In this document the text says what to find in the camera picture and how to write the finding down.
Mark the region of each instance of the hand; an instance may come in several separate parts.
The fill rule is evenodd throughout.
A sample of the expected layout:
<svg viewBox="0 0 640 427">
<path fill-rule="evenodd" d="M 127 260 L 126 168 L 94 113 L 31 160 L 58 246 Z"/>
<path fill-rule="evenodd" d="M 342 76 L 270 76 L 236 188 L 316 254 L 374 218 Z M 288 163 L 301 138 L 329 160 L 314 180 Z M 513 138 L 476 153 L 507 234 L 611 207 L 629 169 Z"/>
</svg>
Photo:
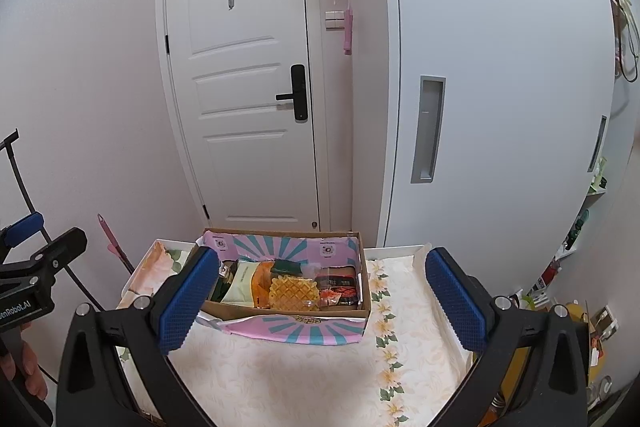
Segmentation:
<svg viewBox="0 0 640 427">
<path fill-rule="evenodd" d="M 20 330 L 25 330 L 31 326 L 31 323 L 24 324 L 20 327 Z M 0 367 L 7 380 L 13 380 L 15 377 L 15 363 L 11 355 L 0 357 Z M 27 373 L 25 386 L 27 391 L 33 396 L 37 396 L 39 399 L 44 400 L 47 397 L 47 383 L 44 381 L 42 372 L 38 367 L 38 357 L 36 356 L 31 346 L 26 342 L 22 343 L 22 367 L 24 367 Z"/>
</svg>

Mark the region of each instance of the door handle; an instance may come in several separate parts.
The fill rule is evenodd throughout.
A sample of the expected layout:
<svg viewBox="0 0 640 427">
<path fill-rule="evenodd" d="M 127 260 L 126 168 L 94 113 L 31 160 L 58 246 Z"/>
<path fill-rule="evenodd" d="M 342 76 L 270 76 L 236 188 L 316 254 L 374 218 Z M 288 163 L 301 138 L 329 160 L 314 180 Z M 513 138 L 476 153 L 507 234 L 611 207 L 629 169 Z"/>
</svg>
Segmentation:
<svg viewBox="0 0 640 427">
<path fill-rule="evenodd" d="M 294 64 L 291 67 L 291 91 L 277 94 L 276 100 L 293 100 L 293 113 L 296 120 L 307 120 L 309 113 L 306 107 L 306 77 L 305 67 L 302 64 Z"/>
</svg>

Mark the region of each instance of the yellow flower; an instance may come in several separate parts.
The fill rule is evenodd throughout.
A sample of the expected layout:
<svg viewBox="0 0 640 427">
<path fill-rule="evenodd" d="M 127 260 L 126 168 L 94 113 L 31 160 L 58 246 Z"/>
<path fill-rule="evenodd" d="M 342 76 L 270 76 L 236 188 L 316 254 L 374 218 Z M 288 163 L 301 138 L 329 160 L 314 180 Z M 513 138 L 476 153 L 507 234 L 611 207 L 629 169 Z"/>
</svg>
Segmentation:
<svg viewBox="0 0 640 427">
<path fill-rule="evenodd" d="M 382 350 L 382 357 L 388 365 L 393 365 L 398 361 L 398 350 L 393 346 L 385 347 Z"/>
<path fill-rule="evenodd" d="M 386 337 L 387 335 L 392 335 L 394 333 L 394 328 L 391 321 L 385 322 L 380 320 L 373 324 L 373 331 L 377 337 Z"/>
<path fill-rule="evenodd" d="M 376 313 L 379 313 L 380 315 L 387 315 L 391 313 L 391 306 L 388 304 L 387 299 L 382 299 L 380 302 L 374 302 L 373 307 Z"/>
<path fill-rule="evenodd" d="M 378 374 L 378 383 L 382 389 L 398 387 L 400 385 L 399 373 L 397 371 L 391 371 L 391 369 L 385 369 L 382 373 Z"/>
<path fill-rule="evenodd" d="M 373 277 L 380 277 L 385 272 L 385 266 L 382 261 L 373 261 L 369 265 L 369 274 Z"/>
<path fill-rule="evenodd" d="M 393 418 L 400 418 L 404 414 L 404 404 L 398 396 L 393 397 L 389 402 L 385 402 L 385 405 L 386 411 Z"/>
<path fill-rule="evenodd" d="M 373 293 L 379 293 L 386 290 L 386 283 L 384 279 L 378 279 L 377 277 L 369 281 L 369 288 Z"/>
</svg>

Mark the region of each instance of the floral border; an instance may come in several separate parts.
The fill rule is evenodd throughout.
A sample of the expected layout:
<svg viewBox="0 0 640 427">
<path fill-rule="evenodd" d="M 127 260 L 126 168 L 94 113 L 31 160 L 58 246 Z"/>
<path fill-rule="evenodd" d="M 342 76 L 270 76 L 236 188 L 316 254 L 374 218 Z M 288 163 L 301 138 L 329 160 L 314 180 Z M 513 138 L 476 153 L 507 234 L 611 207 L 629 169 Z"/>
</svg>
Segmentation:
<svg viewBox="0 0 640 427">
<path fill-rule="evenodd" d="M 409 418 L 404 414 L 404 403 L 402 394 L 401 367 L 399 353 L 394 345 L 398 342 L 398 337 L 394 330 L 393 319 L 396 316 L 392 313 L 390 297 L 391 293 L 386 285 L 389 276 L 385 273 L 382 260 L 372 261 L 369 265 L 369 287 L 371 289 L 371 300 L 374 302 L 374 310 L 377 313 L 373 330 L 376 334 L 376 349 L 380 350 L 381 359 L 387 366 L 378 375 L 380 381 L 380 401 L 386 406 L 389 415 L 389 423 L 386 427 L 399 427 L 401 423 Z"/>
</svg>

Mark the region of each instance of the door frame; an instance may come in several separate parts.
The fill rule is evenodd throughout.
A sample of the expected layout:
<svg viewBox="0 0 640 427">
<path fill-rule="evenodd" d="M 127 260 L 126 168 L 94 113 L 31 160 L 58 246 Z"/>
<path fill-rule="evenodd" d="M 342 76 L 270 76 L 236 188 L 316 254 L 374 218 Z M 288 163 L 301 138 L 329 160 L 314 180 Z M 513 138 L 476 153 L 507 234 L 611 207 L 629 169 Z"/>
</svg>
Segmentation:
<svg viewBox="0 0 640 427">
<path fill-rule="evenodd" d="M 308 42 L 309 84 L 311 98 L 311 123 L 314 136 L 314 155 L 316 157 L 316 187 L 318 192 L 318 229 L 328 232 L 331 228 L 329 206 L 329 160 L 326 137 L 326 112 L 324 107 L 324 68 L 322 65 L 322 17 L 320 0 L 305 0 L 306 5 L 306 38 Z M 177 98 L 174 89 L 174 77 L 171 62 L 166 52 L 165 35 L 167 35 L 166 0 L 156 0 L 156 34 L 158 36 L 158 54 L 160 57 L 160 73 L 169 120 L 174 132 L 175 144 L 180 156 L 187 184 L 198 215 L 205 227 L 211 222 L 204 214 L 204 198 L 200 193 L 196 176 L 191 165 L 184 131 L 180 123 Z"/>
</svg>

